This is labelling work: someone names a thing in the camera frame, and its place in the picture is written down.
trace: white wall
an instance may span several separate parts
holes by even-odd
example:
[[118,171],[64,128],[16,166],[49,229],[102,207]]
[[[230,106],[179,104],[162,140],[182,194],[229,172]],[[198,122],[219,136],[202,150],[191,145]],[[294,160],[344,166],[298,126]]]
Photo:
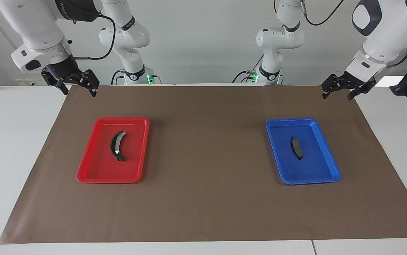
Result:
[[[324,19],[339,0],[308,1],[309,18]],[[323,26],[301,22],[305,42],[301,48],[284,50],[284,84],[320,84],[328,75],[341,74],[361,47],[364,37],[351,24],[357,0],[343,3]],[[144,62],[164,83],[230,82],[235,74],[252,68],[262,55],[255,37],[260,29],[279,26],[273,0],[131,0],[131,11],[151,34],[151,43],[140,49]],[[73,54],[101,56],[107,49],[98,38],[100,28],[111,24],[104,19],[92,23],[58,21]],[[10,60],[21,38],[0,13],[0,85],[21,75]],[[81,60],[82,70],[92,69],[102,84],[122,68],[112,53],[100,61]],[[394,74],[404,74],[398,70]]]

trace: table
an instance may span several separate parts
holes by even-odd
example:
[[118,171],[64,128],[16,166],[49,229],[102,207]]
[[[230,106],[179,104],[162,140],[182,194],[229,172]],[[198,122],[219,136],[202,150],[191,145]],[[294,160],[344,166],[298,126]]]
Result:
[[[65,97],[49,87],[0,87],[0,235]],[[407,99],[388,88],[356,98],[407,188]],[[407,239],[0,245],[0,254],[403,254]]]

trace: white robotic arm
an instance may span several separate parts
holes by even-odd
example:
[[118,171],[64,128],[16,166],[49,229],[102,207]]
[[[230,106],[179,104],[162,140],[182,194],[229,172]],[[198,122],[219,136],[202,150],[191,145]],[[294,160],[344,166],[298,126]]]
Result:
[[93,21],[100,15],[101,0],[0,0],[0,10],[23,39],[11,55],[21,71],[41,71],[48,85],[64,94],[68,89],[63,83],[73,83],[96,95],[97,77],[92,70],[79,70],[56,20]]
[[278,50],[299,48],[304,42],[304,32],[299,29],[302,16],[299,0],[280,0],[277,19],[280,28],[267,28],[257,34],[257,45],[263,50],[263,62],[256,69],[256,82],[276,84],[284,57]]
[[367,39],[342,76],[323,82],[323,98],[341,89],[353,89],[349,100],[366,94],[376,84],[373,77],[407,49],[407,0],[361,0],[352,22]]
[[[149,45],[149,32],[136,21],[126,0],[103,0],[103,7],[116,23],[113,49],[122,61],[125,80],[128,84],[148,84],[153,70],[144,65],[141,55],[134,49]],[[111,29],[100,31],[100,41],[107,47],[110,47],[113,37]]]

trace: red tray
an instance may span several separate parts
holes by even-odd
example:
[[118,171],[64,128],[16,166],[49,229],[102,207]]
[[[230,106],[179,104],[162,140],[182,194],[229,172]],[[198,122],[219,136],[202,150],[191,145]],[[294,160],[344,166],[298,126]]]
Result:
[[[77,179],[84,183],[133,183],[140,179],[150,121],[147,118],[99,118],[93,125],[82,157]],[[126,131],[120,151],[126,157],[118,161],[111,153],[111,141]]]

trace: cable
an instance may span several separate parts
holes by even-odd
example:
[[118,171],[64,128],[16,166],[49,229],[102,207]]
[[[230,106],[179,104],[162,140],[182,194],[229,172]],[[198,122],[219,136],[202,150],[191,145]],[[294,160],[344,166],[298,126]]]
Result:
[[404,57],[402,60],[400,60],[398,63],[388,65],[388,68],[389,68],[389,67],[396,67],[397,65],[400,65],[401,63],[403,63],[403,61],[405,61],[406,59],[407,59],[407,54],[406,54],[405,57]]
[[241,80],[241,82],[244,82],[244,80],[246,80],[246,82],[247,82],[248,79],[252,79],[252,78],[251,78],[250,76],[244,77],[244,78]]
[[117,71],[113,74],[113,78],[111,79],[111,85],[114,84],[114,79],[115,79],[115,77],[116,77],[116,75],[117,75],[118,73],[121,73],[121,71],[120,71],[120,70],[117,70]]
[[113,23],[113,29],[114,29],[114,34],[113,34],[113,42],[111,43],[111,47],[109,47],[108,52],[103,56],[103,57],[99,57],[99,58],[91,58],[91,57],[73,57],[74,60],[102,60],[103,58],[106,58],[111,51],[113,50],[114,47],[114,43],[116,41],[116,23],[114,22],[114,19],[111,19],[108,16],[104,16],[103,14],[100,13],[100,15],[98,15],[100,18],[105,18],[109,21],[111,21]]
[[240,77],[240,75],[242,75],[242,74],[247,74],[247,73],[248,73],[247,71],[242,71],[241,73],[237,74],[237,75],[235,76],[235,78],[233,79],[232,83],[234,83],[234,82],[236,81],[236,79],[238,79],[238,77]]
[[163,84],[163,82],[161,81],[161,78],[158,75],[152,75],[152,78],[158,78],[160,80],[160,83]]
[[257,63],[256,63],[256,65],[254,66],[253,70],[256,69],[257,65],[260,63],[260,61],[262,60],[262,58],[263,58],[263,55],[260,57],[259,61],[257,61]]
[[282,74],[279,75],[278,79],[280,79],[281,77],[282,77],[282,81],[281,81],[281,84],[279,84],[280,86],[282,86],[282,84],[284,83],[284,76]]
[[339,6],[340,6],[345,0],[341,0],[340,3],[336,6],[336,8],[333,10],[333,12],[331,12],[331,14],[328,16],[328,18],[326,18],[325,20],[323,20],[322,22],[317,23],[317,24],[312,23],[312,22],[309,21],[309,19],[307,18],[307,10],[306,10],[306,5],[305,5],[305,3],[304,3],[304,0],[299,0],[299,1],[301,2],[301,5],[302,5],[302,7],[303,7],[302,9],[303,9],[304,18],[306,18],[306,21],[307,21],[309,24],[311,24],[312,26],[320,26],[320,25],[324,24],[326,21],[328,21],[328,20],[331,18],[331,16],[333,16],[333,14],[336,12],[336,10],[339,8]]
[[117,77],[117,78],[116,78],[116,84],[117,84],[117,81],[118,81],[118,79],[119,79],[119,78],[124,79],[124,77],[123,77],[123,76],[119,76],[119,77]]

